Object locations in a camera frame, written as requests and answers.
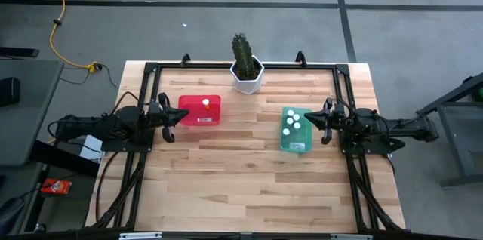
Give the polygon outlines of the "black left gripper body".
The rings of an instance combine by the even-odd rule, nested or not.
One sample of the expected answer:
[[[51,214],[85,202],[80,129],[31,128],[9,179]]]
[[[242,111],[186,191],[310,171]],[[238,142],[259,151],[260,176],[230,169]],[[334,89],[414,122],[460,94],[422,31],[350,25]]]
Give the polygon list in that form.
[[[158,102],[150,102],[148,108],[148,122],[151,128],[162,127],[162,137],[167,143],[174,142],[171,127],[175,125],[173,109],[166,93],[158,95]]]

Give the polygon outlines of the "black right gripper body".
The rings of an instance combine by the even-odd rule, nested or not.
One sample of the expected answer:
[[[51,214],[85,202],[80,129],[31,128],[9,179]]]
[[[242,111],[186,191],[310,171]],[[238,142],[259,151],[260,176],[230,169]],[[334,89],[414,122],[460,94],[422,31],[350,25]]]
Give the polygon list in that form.
[[[334,128],[340,129],[346,124],[348,116],[345,110],[348,107],[348,103],[342,99],[337,98],[336,103],[330,97],[326,99],[322,109],[322,130],[324,131],[324,136],[321,139],[322,144],[327,145],[330,143]]]

